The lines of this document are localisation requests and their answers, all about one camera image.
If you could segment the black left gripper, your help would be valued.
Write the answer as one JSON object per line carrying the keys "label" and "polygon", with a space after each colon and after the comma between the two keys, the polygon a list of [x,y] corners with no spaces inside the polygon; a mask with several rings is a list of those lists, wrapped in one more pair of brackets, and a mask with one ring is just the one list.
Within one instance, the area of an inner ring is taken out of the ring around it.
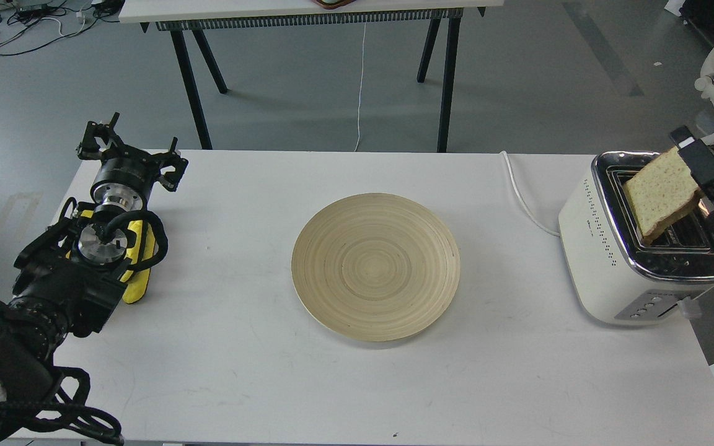
{"label": "black left gripper", "polygon": [[123,156],[123,142],[115,132],[120,116],[115,112],[108,122],[88,121],[77,145],[77,158],[102,162],[90,189],[95,204],[147,206],[156,183],[167,191],[179,188],[189,161],[177,149],[178,138],[171,139],[165,152],[134,149]]}

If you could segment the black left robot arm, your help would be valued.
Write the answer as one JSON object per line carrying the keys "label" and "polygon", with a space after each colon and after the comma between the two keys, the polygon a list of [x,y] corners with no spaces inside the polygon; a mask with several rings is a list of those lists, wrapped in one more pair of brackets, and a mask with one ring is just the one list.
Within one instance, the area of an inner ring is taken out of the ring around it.
{"label": "black left robot arm", "polygon": [[145,295],[151,268],[169,251],[161,218],[148,209],[151,190],[176,191],[189,163],[176,139],[156,153],[125,144],[118,118],[88,122],[76,150],[101,164],[91,201],[68,198],[14,261],[12,299],[0,301],[0,442],[21,429],[67,429],[124,444],[119,421],[87,404],[90,375],[56,365],[54,355],[69,335],[99,333],[120,302]]}

